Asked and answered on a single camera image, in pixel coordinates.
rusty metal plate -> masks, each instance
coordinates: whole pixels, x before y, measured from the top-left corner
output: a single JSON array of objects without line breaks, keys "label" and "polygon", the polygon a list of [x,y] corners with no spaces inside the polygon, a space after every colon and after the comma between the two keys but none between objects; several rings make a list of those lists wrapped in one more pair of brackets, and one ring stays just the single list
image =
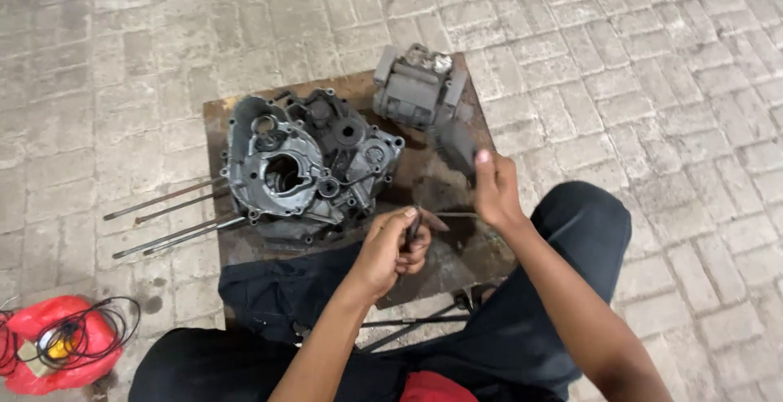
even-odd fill
[{"label": "rusty metal plate", "polygon": [[[453,55],[457,67],[467,69],[461,53]],[[470,210],[470,195],[465,177],[448,170],[436,153],[427,147],[425,135],[413,128],[401,127],[378,117],[372,111],[372,99],[376,87],[373,71],[354,75],[304,82],[293,86],[256,92],[272,97],[289,88],[305,96],[314,88],[334,88],[339,97],[345,98],[367,122],[382,130],[405,138],[406,147],[398,161],[397,174],[391,188],[377,197],[377,211],[385,212],[414,202],[430,211]],[[217,177],[223,166],[220,157],[226,148],[226,129],[234,104],[242,97],[229,97],[204,103],[203,118],[207,127],[210,175]],[[484,119],[481,105],[470,78],[463,92],[462,102],[474,107],[474,116],[468,125],[473,139],[480,148],[495,149]],[[215,199],[216,216],[232,213],[228,197]],[[417,275],[400,277],[386,297],[379,300],[379,308],[407,303],[418,298],[451,292],[499,277],[511,272],[514,255],[484,223],[469,218],[450,218],[444,221],[452,228],[448,233],[436,235],[425,267]],[[252,227],[222,230],[218,235],[222,266],[246,263],[261,259],[290,258],[303,253],[321,252],[342,247],[360,240],[363,230],[357,230],[344,240],[329,245],[313,247],[307,252],[276,251],[264,248],[262,239]]]}]

red cloth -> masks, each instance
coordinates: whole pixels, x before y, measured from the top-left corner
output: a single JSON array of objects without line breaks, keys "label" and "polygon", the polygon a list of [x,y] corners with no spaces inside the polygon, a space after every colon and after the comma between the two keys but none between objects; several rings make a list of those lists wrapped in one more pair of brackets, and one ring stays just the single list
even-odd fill
[{"label": "red cloth", "polygon": [[432,371],[418,371],[408,375],[399,402],[478,402],[478,399],[449,378]]}]

concrete floor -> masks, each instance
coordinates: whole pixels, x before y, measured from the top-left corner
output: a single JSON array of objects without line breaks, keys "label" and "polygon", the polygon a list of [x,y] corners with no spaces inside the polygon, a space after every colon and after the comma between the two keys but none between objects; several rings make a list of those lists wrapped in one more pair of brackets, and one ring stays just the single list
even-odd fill
[{"label": "concrete floor", "polygon": [[161,333],[222,326],[219,261],[214,236],[111,258],[209,208],[100,217],[208,175],[204,101],[418,41],[466,52],[526,212],[565,179],[633,212],[613,307],[675,400],[783,400],[781,23],[783,0],[0,0],[0,303],[160,297],[117,367],[123,400]]}]

red plastic bag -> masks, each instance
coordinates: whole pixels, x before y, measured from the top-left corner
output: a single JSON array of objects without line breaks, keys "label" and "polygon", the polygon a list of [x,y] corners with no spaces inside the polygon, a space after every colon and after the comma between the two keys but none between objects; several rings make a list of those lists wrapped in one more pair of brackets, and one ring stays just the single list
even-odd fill
[{"label": "red plastic bag", "polygon": [[[6,324],[9,330],[0,331],[0,346],[5,345],[4,336],[11,336],[9,331],[16,334],[17,349],[25,339],[35,342],[35,338],[47,325],[89,307],[89,303],[77,296],[59,296],[19,310]],[[85,353],[98,353],[111,345],[114,340],[114,331],[103,320],[100,313],[87,313],[84,322],[84,333],[77,331],[74,333],[74,337],[88,337],[89,343]],[[117,363],[120,355],[122,355],[122,347],[117,347],[107,356],[92,364],[86,363],[93,359],[71,356],[66,363],[67,367],[76,368],[56,371],[40,378],[33,375],[24,362],[19,361],[11,374],[5,377],[5,387],[17,394],[34,395],[43,395],[56,389],[83,387],[108,373]]]}]

crankshaft opening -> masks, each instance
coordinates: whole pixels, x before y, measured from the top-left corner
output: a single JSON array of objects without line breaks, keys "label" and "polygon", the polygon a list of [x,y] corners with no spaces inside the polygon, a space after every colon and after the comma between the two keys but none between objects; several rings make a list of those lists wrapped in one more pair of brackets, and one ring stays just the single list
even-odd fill
[{"label": "crankshaft opening", "polygon": [[299,163],[293,157],[286,155],[269,158],[264,180],[266,186],[278,194],[286,193],[305,182],[299,177]]}]

